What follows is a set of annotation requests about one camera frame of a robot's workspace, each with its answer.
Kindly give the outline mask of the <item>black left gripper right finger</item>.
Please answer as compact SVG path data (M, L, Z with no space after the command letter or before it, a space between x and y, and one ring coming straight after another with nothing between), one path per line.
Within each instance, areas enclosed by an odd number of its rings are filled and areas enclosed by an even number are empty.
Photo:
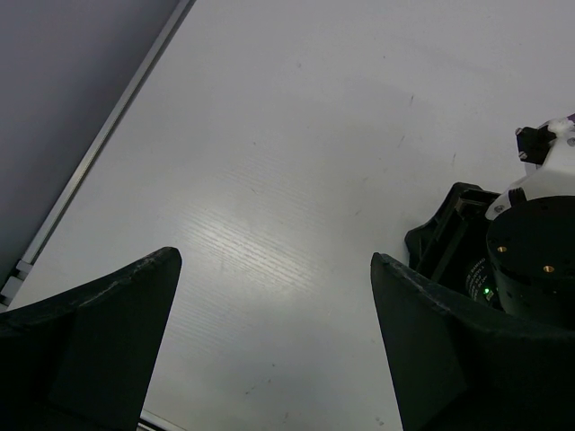
M404 429L573 429L572 331L493 310L385 254L370 279Z

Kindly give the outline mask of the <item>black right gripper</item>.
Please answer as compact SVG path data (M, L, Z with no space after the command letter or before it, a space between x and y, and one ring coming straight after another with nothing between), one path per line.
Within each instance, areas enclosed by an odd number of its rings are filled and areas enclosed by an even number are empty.
M573 321L574 197L529 200L490 223L496 197L454 184L435 215L405 235L409 268L515 317Z

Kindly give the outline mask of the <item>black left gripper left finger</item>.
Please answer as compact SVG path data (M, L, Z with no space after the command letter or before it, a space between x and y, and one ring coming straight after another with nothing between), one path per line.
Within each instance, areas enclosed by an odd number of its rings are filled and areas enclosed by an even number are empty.
M164 247L1 315L3 430L134 430L181 273Z

